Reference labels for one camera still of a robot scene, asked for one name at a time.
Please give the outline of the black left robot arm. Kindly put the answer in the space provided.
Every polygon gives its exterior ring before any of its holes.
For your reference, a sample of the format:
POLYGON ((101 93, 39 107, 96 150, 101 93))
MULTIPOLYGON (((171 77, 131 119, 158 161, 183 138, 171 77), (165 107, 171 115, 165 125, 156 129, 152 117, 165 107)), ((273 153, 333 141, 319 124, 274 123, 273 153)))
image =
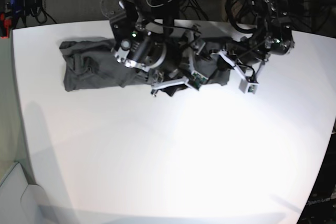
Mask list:
POLYGON ((254 28, 239 26, 240 15, 233 13, 233 0, 225 4, 229 23, 236 31, 250 35, 233 43, 234 63, 266 61, 270 55, 285 55, 294 47, 288 0, 244 0, 244 6, 255 18, 254 28))

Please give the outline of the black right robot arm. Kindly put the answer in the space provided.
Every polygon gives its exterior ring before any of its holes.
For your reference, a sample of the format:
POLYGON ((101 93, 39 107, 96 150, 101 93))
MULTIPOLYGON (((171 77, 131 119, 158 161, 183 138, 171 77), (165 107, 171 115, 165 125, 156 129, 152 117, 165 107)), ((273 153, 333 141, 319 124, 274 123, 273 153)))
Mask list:
POLYGON ((187 39, 173 32, 193 34, 196 29, 177 25, 179 0, 103 0, 115 44, 114 67, 109 74, 119 86, 149 83, 155 88, 190 82, 191 73, 181 66, 187 39))

